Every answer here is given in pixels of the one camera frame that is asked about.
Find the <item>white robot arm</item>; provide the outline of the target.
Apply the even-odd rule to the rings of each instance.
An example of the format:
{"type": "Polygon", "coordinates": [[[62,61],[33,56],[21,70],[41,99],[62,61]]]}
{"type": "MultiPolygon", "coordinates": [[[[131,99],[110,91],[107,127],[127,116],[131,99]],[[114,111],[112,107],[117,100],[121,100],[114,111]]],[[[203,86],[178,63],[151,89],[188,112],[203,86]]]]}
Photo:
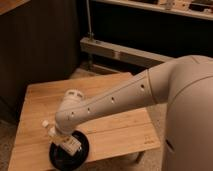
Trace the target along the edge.
{"type": "Polygon", "coordinates": [[[55,127],[71,134],[82,122],[160,103],[167,105],[162,171],[213,171],[213,57],[167,61],[80,102],[66,95],[55,127]]]}

